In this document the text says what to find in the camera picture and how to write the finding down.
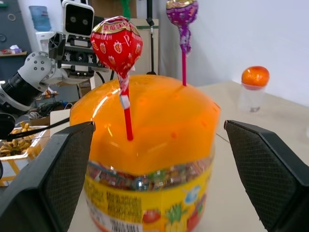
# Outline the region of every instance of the pink lollipop stick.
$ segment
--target pink lollipop stick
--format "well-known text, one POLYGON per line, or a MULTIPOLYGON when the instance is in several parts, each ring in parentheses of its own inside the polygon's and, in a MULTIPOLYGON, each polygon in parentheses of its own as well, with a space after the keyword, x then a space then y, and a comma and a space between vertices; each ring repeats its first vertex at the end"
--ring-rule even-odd
POLYGON ((187 64, 186 53, 183 52, 183 86, 187 86, 187 64))

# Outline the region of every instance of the yellow label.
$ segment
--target yellow label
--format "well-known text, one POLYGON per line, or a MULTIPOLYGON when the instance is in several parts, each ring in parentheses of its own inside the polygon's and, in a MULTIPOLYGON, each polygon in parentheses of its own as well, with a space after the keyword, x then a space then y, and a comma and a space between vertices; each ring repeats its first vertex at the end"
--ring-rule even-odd
POLYGON ((103 232, 191 232, 205 210, 212 165, 191 182, 162 191, 126 191, 86 175, 90 213, 103 232))

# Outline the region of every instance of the orange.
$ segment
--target orange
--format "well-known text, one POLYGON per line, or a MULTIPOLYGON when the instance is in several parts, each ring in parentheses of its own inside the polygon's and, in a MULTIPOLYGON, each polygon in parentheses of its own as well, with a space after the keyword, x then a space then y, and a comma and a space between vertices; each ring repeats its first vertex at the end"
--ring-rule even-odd
POLYGON ((126 138, 118 80, 107 82, 72 108, 70 124, 94 121, 89 159, 143 175, 210 155, 220 108, 177 79, 132 76, 129 83, 133 141, 126 138))
POLYGON ((265 87, 269 81, 269 72, 262 66, 247 68, 241 77, 241 82, 245 85, 265 87))

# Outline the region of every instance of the candy jar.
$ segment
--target candy jar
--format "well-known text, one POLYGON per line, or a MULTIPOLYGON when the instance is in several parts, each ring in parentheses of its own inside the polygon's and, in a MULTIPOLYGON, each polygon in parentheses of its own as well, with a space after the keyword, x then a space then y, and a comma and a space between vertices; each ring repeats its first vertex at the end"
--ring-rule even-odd
POLYGON ((206 207, 220 108, 174 78, 137 75, 129 85, 132 140, 117 80, 70 112, 71 125, 96 126, 84 184, 91 218, 103 232, 195 231, 206 207))

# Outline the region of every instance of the table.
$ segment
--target table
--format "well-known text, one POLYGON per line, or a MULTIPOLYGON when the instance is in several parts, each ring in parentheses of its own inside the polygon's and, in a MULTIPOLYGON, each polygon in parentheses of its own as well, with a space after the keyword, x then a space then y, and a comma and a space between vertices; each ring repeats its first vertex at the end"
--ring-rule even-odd
MULTIPOLYGON (((306 164, 309 164, 309 139, 305 137, 306 127, 309 125, 309 109, 267 94, 259 112, 244 113, 236 108, 239 84, 225 82, 199 89, 211 96, 222 108, 215 138, 216 158, 200 231, 265 232, 240 181, 223 128, 224 121, 233 119, 276 132, 306 164)), ((69 232, 97 231, 89 217, 84 198, 82 192, 69 232)))

